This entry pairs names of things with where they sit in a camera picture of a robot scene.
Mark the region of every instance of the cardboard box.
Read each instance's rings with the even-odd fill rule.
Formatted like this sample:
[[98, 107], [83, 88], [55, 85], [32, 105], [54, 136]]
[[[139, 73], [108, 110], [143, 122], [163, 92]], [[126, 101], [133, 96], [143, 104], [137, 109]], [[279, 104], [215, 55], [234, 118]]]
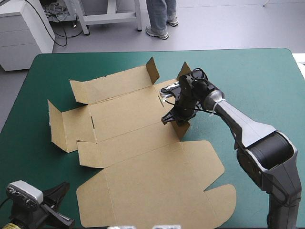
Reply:
[[[178, 78], [190, 71], [184, 63]], [[162, 124], [172, 106], [159, 90], [177, 79], [154, 85], [158, 78], [151, 58], [106, 77], [71, 80], [83, 107], [62, 113], [48, 101], [52, 142], [66, 152], [78, 150], [83, 166], [105, 168], [77, 190], [85, 227], [212, 229], [234, 211], [233, 186], [204, 191], [224, 172], [211, 144], [180, 142], [188, 123]]]

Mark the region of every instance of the green table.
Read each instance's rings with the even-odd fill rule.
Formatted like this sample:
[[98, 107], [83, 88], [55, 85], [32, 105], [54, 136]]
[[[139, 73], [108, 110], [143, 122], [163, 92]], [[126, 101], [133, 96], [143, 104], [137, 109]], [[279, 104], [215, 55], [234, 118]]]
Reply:
[[[191, 68], [203, 68], [228, 102], [284, 132], [299, 150], [297, 165], [305, 187], [305, 81], [289, 50], [42, 54], [36, 57], [0, 134], [0, 200], [6, 197], [7, 184], [19, 179], [41, 190], [68, 181], [71, 188], [60, 212], [80, 226], [76, 188], [100, 170], [81, 167], [77, 152], [67, 154], [51, 143], [47, 99], [61, 111], [82, 106], [75, 102], [69, 79], [85, 81], [119, 72], [145, 64], [152, 56], [160, 71], [158, 82], [176, 77], [187, 61]], [[198, 112], [183, 140], [202, 139], [213, 144], [226, 169], [209, 188], [231, 183], [237, 190], [235, 213], [223, 226], [266, 227], [268, 195], [240, 168], [229, 128], [219, 117]], [[304, 202], [299, 227], [305, 226]], [[5, 204], [0, 225], [8, 221], [9, 212], [10, 204]]]

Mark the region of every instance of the floor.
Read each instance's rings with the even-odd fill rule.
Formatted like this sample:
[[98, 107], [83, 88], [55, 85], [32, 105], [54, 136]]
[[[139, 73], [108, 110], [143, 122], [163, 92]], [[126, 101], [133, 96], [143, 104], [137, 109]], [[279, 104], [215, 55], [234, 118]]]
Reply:
[[[128, 52], [285, 47], [305, 53], [305, 0], [177, 0], [179, 26], [168, 28], [170, 37], [160, 40], [138, 32], [134, 22], [90, 27], [90, 36], [70, 38], [66, 47], [53, 52]], [[83, 1], [87, 14], [105, 11], [100, 0]], [[132, 10], [132, 0], [120, 1], [118, 10]], [[142, 23], [149, 24], [145, 0]], [[64, 24], [67, 34], [81, 27]], [[61, 27], [53, 25], [56, 32]], [[18, 95], [27, 70], [5, 72], [0, 68], [0, 131]]]

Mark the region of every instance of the white table leg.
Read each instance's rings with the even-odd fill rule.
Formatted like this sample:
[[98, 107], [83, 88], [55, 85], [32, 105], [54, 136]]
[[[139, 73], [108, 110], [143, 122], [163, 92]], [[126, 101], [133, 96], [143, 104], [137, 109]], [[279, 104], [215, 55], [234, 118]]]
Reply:
[[137, 17], [138, 31], [142, 31], [140, 1], [139, 0], [134, 0], [134, 5], [135, 5], [135, 15]]
[[81, 27], [82, 27], [82, 31], [84, 34], [89, 34], [89, 30], [87, 28], [87, 24], [84, 20], [84, 13], [81, 9], [81, 0], [73, 0], [74, 2], [74, 6], [75, 6], [75, 9], [76, 9], [76, 12], [77, 12], [77, 16], [80, 20], [80, 23], [81, 23]]

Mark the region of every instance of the white table frame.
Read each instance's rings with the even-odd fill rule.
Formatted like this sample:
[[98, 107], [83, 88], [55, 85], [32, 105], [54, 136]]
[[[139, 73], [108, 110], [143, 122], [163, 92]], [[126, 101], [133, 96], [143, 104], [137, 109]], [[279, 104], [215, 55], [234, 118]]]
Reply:
[[107, 14], [86, 15], [81, 0], [73, 0], [84, 34], [89, 35], [88, 25], [109, 24], [136, 21], [138, 31], [142, 31], [141, 10], [139, 0], [134, 0], [135, 12], [117, 13], [116, 0], [108, 0]]

